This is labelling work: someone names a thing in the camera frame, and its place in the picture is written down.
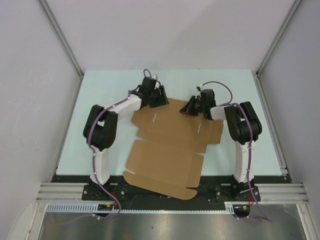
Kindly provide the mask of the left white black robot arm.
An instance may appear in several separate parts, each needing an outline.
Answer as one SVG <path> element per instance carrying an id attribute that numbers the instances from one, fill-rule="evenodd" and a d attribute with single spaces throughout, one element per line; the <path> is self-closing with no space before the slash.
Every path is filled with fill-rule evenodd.
<path id="1" fill-rule="evenodd" d="M 92 173 L 90 179 L 96 184 L 93 194 L 100 200 L 110 196 L 111 188 L 105 184 L 109 178 L 109 151 L 113 145 L 118 121 L 123 117 L 148 106 L 157 108 L 168 105 L 165 87 L 157 75 L 145 76 L 141 84 L 129 90 L 125 98 L 111 104 L 91 107 L 83 129 L 86 143 L 92 150 Z"/>

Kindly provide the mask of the brown cardboard box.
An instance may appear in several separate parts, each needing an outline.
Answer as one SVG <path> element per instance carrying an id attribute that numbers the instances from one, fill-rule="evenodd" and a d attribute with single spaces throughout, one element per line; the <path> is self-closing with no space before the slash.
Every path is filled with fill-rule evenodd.
<path id="1" fill-rule="evenodd" d="M 207 120 L 202 114 L 180 113 L 186 101 L 169 99 L 168 105 L 136 111 L 131 122 L 138 127 L 123 177 L 139 187 L 164 183 L 166 186 L 199 186 L 208 145 L 221 142 L 224 123 Z M 195 193 L 173 193 L 190 200 Z"/>

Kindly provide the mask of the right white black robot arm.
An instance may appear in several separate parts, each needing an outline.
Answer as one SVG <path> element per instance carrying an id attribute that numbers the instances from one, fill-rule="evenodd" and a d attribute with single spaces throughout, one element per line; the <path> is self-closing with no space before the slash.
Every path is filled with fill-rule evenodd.
<path id="1" fill-rule="evenodd" d="M 209 121 L 226 121 L 236 151 L 230 194 L 235 200 L 242 201 L 255 185 L 252 170 L 253 150 L 262 133 L 262 124 L 251 102 L 218 106 L 212 89 L 201 89 L 198 86 L 197 91 L 198 94 L 193 95 L 179 112 L 190 116 L 201 113 Z"/>

